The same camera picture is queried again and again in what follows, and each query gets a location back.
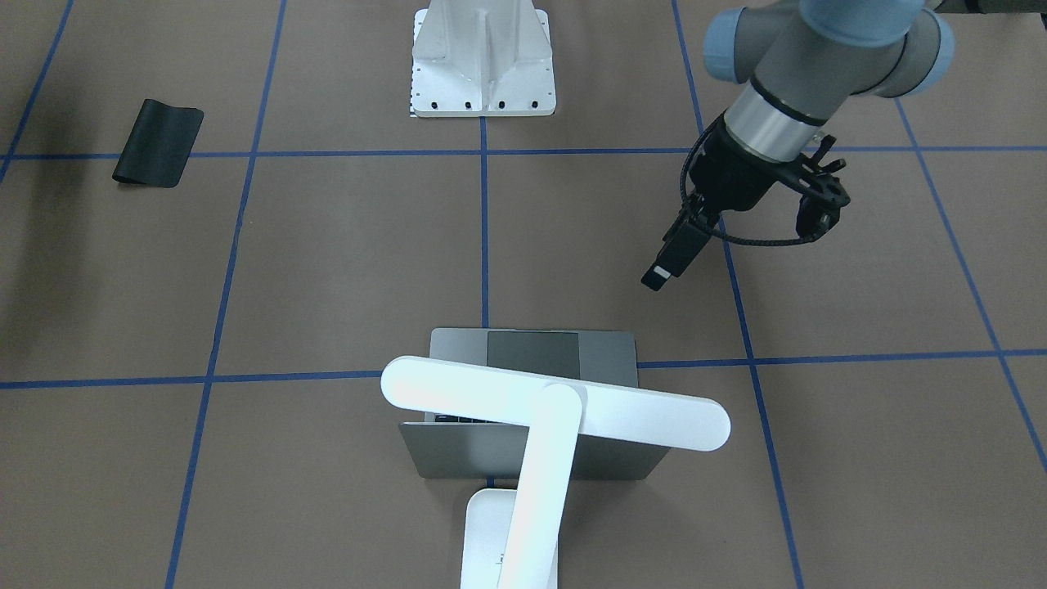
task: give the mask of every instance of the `black ring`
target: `black ring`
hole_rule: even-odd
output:
[[[763,96],[763,99],[771,103],[771,106],[775,107],[777,110],[779,110],[789,118],[799,120],[800,122],[804,122],[806,124],[810,124],[811,127],[821,127],[829,121],[828,118],[815,118],[814,116],[806,115],[800,112],[799,110],[796,110],[795,108],[783,103],[781,98],[772,94],[770,90],[764,88],[763,84],[760,84],[760,81],[757,80],[755,75],[749,78],[749,83],[752,84],[754,90],[756,90],[761,96]]]

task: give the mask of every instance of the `gray laptop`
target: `gray laptop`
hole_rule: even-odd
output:
[[[429,357],[522,372],[637,387],[637,346],[621,332],[439,329]],[[418,474],[427,479],[519,478],[527,428],[426,413],[400,425]],[[640,480],[669,449],[581,435],[573,479]]]

